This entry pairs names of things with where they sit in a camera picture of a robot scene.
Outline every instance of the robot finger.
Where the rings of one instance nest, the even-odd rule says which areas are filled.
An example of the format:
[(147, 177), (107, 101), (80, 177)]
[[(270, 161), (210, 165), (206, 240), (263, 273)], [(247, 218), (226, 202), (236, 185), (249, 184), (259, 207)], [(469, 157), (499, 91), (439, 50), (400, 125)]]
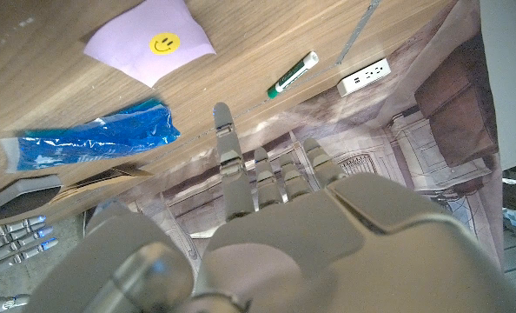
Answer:
[(310, 185), (294, 165), (293, 158), (290, 154), (282, 155), (280, 162), (281, 175), (285, 181), (285, 191), (287, 192), (289, 201), (312, 192)]
[(343, 169), (333, 162), (332, 158), (315, 139), (308, 138), (304, 141), (303, 146), (321, 188), (338, 179), (347, 177)]
[(254, 212), (255, 207), (233, 117), (225, 103), (215, 105), (214, 120), (226, 221), (230, 221)]
[(277, 187), (274, 171), (269, 163), (268, 153), (260, 147), (255, 150), (256, 186), (258, 189), (258, 209), (283, 203)]

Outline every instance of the green marker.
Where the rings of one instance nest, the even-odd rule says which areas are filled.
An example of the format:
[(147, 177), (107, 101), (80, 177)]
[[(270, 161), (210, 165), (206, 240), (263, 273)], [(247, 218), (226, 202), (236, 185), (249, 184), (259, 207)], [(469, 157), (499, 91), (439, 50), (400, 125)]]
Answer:
[(320, 61), (316, 52), (312, 51), (308, 53), (300, 62), (298, 62), (291, 70), (289, 70), (282, 78), (280, 78), (275, 85), (268, 89), (268, 96), (270, 99), (275, 98), (280, 92), (282, 92), (287, 86), (299, 78), (302, 74), (306, 73), (307, 70), (312, 69)]

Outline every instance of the marker cap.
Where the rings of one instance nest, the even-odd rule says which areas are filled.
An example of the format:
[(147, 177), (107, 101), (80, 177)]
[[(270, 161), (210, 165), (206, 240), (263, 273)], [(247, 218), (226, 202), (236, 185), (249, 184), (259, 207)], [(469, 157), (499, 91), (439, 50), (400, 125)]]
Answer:
[(279, 95), (279, 92), (277, 92), (277, 90), (275, 89), (275, 85), (271, 86), (268, 89), (268, 97), (270, 99), (273, 99), (273, 98), (277, 97), (277, 95)]

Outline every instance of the white wall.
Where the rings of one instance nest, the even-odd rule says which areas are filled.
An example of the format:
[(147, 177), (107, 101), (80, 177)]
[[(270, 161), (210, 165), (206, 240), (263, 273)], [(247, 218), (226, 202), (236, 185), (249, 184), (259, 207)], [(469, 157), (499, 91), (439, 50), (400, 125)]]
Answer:
[(503, 170), (516, 165), (516, 0), (480, 0)]

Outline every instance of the purple paper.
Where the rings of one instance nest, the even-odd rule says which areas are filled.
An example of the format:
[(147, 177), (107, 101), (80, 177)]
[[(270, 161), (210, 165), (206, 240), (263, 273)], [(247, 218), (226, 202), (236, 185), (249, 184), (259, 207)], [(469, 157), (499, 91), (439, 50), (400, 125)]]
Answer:
[(84, 53), (152, 87), (214, 48), (182, 0), (146, 0), (107, 22)]

